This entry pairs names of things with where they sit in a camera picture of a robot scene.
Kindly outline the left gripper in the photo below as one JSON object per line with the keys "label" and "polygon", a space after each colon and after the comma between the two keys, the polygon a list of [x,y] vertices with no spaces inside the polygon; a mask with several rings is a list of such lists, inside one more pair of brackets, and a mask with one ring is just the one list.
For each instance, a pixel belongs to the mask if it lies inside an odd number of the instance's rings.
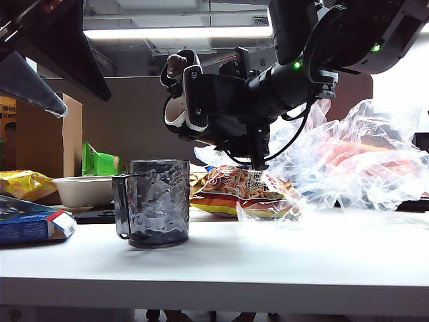
{"label": "left gripper", "polygon": [[[2,1],[1,46],[51,68],[58,76],[108,101],[110,89],[83,32],[82,1]],[[64,117],[66,104],[17,53],[1,61],[1,92]]]}

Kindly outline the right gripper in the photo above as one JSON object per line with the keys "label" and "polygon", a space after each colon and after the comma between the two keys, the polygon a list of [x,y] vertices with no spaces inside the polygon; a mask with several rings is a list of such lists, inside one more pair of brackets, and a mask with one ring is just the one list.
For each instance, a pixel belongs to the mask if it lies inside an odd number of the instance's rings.
{"label": "right gripper", "polygon": [[192,65],[184,69],[182,87],[189,129],[204,131],[208,127],[217,150],[230,158],[249,158],[254,170],[268,169],[269,119],[255,110],[255,99],[245,80],[202,74],[201,66]]}

